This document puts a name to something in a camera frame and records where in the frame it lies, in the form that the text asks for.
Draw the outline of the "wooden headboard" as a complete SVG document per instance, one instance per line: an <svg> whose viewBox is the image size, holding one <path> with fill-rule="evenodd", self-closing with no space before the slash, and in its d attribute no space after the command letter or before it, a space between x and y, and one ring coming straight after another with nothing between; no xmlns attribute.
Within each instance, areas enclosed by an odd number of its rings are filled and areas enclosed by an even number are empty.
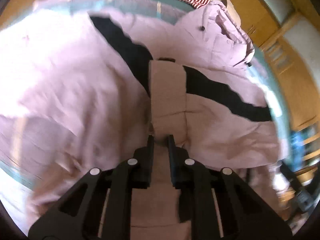
<svg viewBox="0 0 320 240"><path fill-rule="evenodd" d="M307 64L285 34L302 15L294 13L284 25L266 40L260 49L277 78L290 114L290 126L301 131L319 121L319 91Z"/></svg>

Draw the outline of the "green bed sheet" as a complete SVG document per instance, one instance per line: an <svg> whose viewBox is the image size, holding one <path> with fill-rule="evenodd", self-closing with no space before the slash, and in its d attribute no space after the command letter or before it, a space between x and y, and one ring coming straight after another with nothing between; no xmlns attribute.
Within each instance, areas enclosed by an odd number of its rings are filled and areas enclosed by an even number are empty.
<svg viewBox="0 0 320 240"><path fill-rule="evenodd" d="M106 7L114 7L122 12L158 18L171 24L175 24L183 15L194 10L192 6L179 0L68 0L63 4L70 13L85 9L99 11ZM271 115L276 122L286 122L289 117L279 84L263 52L257 47L255 47L253 67L249 70L249 76L264 90L267 104L271 108Z"/></svg>

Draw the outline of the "wooden wardrobe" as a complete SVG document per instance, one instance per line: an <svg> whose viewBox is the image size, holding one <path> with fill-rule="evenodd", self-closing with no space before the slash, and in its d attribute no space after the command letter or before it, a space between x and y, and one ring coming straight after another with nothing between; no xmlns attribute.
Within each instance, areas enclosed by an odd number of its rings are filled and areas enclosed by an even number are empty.
<svg viewBox="0 0 320 240"><path fill-rule="evenodd" d="M291 0L231 0L241 27L253 43L265 50L300 19Z"/></svg>

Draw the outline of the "blue plush toy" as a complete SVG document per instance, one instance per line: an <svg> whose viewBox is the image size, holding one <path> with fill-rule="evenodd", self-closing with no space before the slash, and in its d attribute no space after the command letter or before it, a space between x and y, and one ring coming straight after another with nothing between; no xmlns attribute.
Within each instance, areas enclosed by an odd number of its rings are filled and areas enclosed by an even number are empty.
<svg viewBox="0 0 320 240"><path fill-rule="evenodd" d="M303 168L303 157L305 154L304 137L301 132L291 131L291 151L293 172Z"/></svg>

